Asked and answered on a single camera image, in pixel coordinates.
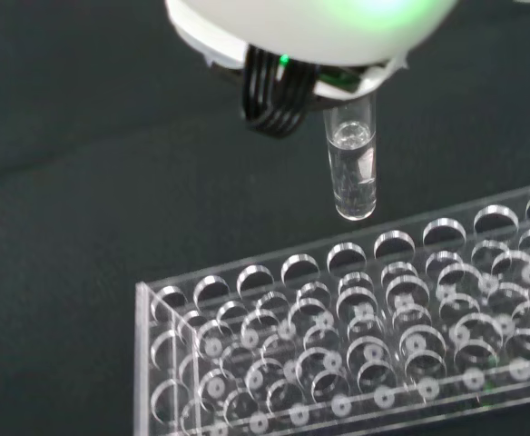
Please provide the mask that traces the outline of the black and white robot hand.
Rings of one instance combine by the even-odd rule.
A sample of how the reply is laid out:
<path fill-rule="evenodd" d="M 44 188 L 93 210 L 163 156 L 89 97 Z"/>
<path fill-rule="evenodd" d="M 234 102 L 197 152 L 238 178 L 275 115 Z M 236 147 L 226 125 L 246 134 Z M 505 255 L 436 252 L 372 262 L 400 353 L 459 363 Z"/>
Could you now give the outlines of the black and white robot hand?
<path fill-rule="evenodd" d="M 376 92 L 456 9 L 455 1 L 166 2 L 181 40 L 240 86 L 241 118 L 272 138 L 315 110 Z"/>

